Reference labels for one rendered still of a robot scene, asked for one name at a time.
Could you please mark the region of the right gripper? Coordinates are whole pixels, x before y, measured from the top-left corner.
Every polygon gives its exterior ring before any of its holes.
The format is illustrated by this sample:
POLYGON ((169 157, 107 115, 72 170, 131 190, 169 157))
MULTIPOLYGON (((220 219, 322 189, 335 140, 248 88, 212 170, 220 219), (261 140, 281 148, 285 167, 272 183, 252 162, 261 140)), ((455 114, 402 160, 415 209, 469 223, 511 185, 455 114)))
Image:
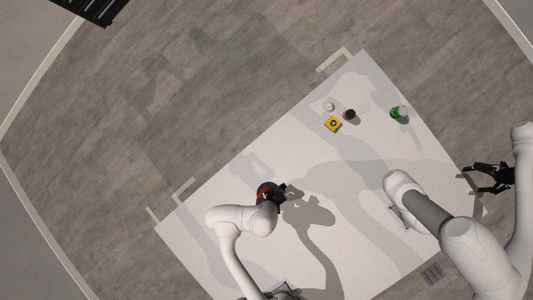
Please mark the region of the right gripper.
POLYGON ((483 173, 487 173, 488 175, 491 175, 493 179, 495 179, 495 182, 497 183, 495 183, 493 187, 478 188, 477 192, 478 193, 490 192, 490 193, 494 193, 494 195, 497 195, 500 192, 503 192, 504 190, 511 189, 512 184, 515 184, 514 168, 515 167, 509 167, 509 168, 500 170, 498 169, 498 165, 488 165, 486 163, 475 162, 474 165, 470 167, 464 167, 462 172, 477 170, 483 173), (492 174, 492 172, 494 173, 492 174), (498 188, 500 184, 505 184, 505 185, 498 188))

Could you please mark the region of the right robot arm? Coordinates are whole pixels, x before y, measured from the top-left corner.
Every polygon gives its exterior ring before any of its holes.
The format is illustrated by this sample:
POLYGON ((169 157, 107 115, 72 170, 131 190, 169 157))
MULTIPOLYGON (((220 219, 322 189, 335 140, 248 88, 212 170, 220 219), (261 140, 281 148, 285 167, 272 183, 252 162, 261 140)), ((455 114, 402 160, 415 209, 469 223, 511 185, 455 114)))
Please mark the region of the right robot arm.
POLYGON ((473 300, 522 300, 533 260, 533 122, 510 131, 515 162, 515 225, 502 247, 480 221, 454 217, 438 206, 405 171, 394 169, 382 186, 394 204, 391 209, 421 234, 433 234, 452 266, 474 291, 473 300), (402 217, 403 216, 403 217, 402 217))

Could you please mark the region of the green and yellow drink can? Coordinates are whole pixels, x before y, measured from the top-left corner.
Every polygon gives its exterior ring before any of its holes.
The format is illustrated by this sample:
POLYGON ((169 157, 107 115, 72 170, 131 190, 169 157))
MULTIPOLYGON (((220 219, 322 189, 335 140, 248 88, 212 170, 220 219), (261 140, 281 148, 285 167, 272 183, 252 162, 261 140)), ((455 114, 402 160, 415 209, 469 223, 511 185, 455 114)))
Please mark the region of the green and yellow drink can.
POLYGON ((408 109, 403 105, 397 106, 390 110, 390 116, 392 118, 403 118, 407 116, 407 114, 408 114, 408 109))

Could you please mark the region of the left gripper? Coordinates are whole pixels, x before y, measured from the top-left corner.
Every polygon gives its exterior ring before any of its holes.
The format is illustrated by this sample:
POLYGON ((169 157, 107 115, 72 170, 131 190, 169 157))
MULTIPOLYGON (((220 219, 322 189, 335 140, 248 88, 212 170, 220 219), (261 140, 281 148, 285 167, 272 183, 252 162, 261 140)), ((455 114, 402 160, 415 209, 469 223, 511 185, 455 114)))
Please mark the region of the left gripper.
POLYGON ((264 201, 265 201, 265 200, 269 200, 269 201, 274 202, 274 203, 277 205, 277 207, 278 207, 278 214, 280 214, 280 206, 276 203, 275 200, 272 199, 272 196, 273 196, 273 195, 274 195, 274 190, 273 190, 272 192, 270 192, 270 190, 269 190, 268 192, 263 192, 263 193, 261 194, 261 196, 264 197, 264 201))

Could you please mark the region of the dark grey round disc with center stud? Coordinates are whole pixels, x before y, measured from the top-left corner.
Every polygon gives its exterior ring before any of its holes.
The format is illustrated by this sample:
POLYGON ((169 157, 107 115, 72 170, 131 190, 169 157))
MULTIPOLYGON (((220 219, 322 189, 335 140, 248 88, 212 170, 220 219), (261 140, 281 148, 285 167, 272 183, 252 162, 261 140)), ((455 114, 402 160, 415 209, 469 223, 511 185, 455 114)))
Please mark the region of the dark grey round disc with center stud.
POLYGON ((277 185, 275 183, 273 183, 273 182, 262 183, 257 189, 257 196, 259 195, 259 192, 260 192, 261 189, 267 188, 267 187, 275 189, 277 187, 277 185))

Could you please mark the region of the paprika spice jar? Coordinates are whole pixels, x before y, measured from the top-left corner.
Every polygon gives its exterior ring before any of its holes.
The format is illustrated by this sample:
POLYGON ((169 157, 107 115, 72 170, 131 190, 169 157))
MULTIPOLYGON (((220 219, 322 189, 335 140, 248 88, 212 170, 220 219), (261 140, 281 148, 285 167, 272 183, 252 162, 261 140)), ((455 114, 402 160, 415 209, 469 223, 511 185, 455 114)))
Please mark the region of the paprika spice jar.
POLYGON ((343 118, 344 118, 345 120, 351 120, 351 119, 355 118, 355 116, 356 116, 356 112, 355 112, 354 110, 349 109, 349 110, 346 110, 346 111, 343 113, 342 116, 343 116, 343 118))

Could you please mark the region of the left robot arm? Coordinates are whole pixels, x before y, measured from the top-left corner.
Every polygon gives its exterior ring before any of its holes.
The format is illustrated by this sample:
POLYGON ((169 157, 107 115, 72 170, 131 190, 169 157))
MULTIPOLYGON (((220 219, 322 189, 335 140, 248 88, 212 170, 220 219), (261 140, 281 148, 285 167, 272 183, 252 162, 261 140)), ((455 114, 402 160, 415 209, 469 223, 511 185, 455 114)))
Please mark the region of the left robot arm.
POLYGON ((269 200, 260 205, 243 206, 235 204, 211 207, 205 215, 207 227, 215 231, 220 240, 220 247, 225 264, 235 281, 245 294, 245 298, 236 300, 301 300, 297 289, 291 290, 287 283, 264 295, 239 260, 235 251, 235 242, 242 231, 251 232, 257 237, 271 234, 278 221, 278 207, 269 200))

